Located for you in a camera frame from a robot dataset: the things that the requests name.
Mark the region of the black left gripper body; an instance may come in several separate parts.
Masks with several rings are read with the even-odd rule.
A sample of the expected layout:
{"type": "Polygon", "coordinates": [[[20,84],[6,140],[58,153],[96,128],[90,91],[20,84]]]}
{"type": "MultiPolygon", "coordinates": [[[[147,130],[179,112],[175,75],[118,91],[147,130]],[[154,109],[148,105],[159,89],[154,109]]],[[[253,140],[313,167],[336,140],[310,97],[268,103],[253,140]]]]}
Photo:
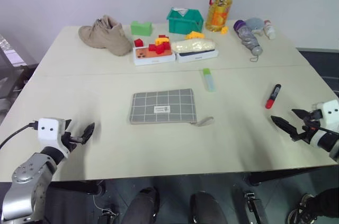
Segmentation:
{"type": "Polygon", "coordinates": [[[63,146],[66,147],[66,153],[68,155],[77,147],[77,145],[81,144],[81,140],[81,137],[72,136],[70,132],[65,130],[64,125],[63,131],[61,133],[61,142],[63,146]]]}

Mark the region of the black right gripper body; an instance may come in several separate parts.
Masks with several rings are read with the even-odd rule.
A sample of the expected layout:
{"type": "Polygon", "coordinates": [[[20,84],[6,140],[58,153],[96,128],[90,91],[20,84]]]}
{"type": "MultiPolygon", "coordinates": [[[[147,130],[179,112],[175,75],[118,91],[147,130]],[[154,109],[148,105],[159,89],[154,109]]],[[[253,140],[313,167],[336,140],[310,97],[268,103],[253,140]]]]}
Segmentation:
{"type": "Polygon", "coordinates": [[[291,137],[292,141],[302,140],[308,144],[320,143],[321,137],[324,135],[320,132],[320,119],[323,118],[321,110],[314,110],[309,112],[309,117],[304,118],[302,121],[304,125],[303,133],[298,134],[296,137],[291,137]]]}

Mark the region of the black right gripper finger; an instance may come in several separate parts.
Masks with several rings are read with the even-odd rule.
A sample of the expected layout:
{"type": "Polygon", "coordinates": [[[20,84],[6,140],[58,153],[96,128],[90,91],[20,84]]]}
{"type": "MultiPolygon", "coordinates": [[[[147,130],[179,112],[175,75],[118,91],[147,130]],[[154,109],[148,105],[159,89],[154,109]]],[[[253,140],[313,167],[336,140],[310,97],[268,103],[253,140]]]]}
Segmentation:
{"type": "Polygon", "coordinates": [[[304,119],[306,117],[309,117],[309,112],[306,110],[302,110],[302,109],[292,109],[291,110],[298,118],[300,119],[304,119]]]}
{"type": "Polygon", "coordinates": [[[287,120],[273,115],[271,116],[271,120],[278,128],[286,132],[290,137],[296,137],[298,135],[297,129],[287,120]]]}

